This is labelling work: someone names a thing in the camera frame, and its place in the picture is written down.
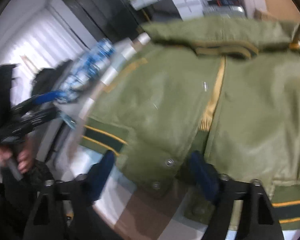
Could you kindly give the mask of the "person's left hand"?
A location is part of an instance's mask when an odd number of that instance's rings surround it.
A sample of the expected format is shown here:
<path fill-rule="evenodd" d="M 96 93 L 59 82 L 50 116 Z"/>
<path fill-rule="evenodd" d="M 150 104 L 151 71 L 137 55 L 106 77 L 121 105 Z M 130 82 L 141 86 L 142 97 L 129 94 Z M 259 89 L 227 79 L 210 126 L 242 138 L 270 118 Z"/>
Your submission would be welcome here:
<path fill-rule="evenodd" d="M 6 167 L 7 161 L 13 157 L 8 146 L 0 146 L 0 167 Z M 18 170 L 21 174 L 29 172 L 34 165 L 34 157 L 32 153 L 32 141 L 29 137 L 25 138 L 19 153 L 17 154 Z"/>

